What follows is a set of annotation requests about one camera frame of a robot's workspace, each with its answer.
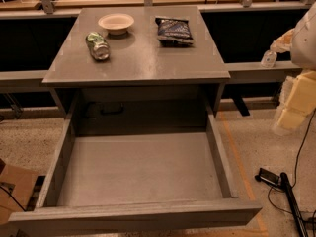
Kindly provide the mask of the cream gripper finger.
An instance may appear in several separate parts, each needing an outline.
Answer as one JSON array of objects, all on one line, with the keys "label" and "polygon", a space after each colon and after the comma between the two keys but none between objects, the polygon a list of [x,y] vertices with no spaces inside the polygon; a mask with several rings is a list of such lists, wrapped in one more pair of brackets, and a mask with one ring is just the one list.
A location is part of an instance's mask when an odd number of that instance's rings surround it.
[{"label": "cream gripper finger", "polygon": [[316,72],[303,70],[282,84],[272,130],[277,135],[296,131],[316,109]]},{"label": "cream gripper finger", "polygon": [[285,53],[290,51],[294,29],[290,29],[282,36],[273,41],[270,50],[276,53]]}]

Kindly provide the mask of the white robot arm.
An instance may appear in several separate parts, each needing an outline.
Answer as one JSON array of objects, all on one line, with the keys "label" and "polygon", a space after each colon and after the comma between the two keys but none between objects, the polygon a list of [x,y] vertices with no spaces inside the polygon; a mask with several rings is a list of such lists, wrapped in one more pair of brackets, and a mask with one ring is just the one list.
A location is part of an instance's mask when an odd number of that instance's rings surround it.
[{"label": "white robot arm", "polygon": [[273,131],[286,135],[296,131],[316,109],[316,4],[271,44],[271,50],[289,51],[291,62],[302,68],[295,78],[286,77],[279,96]]}]

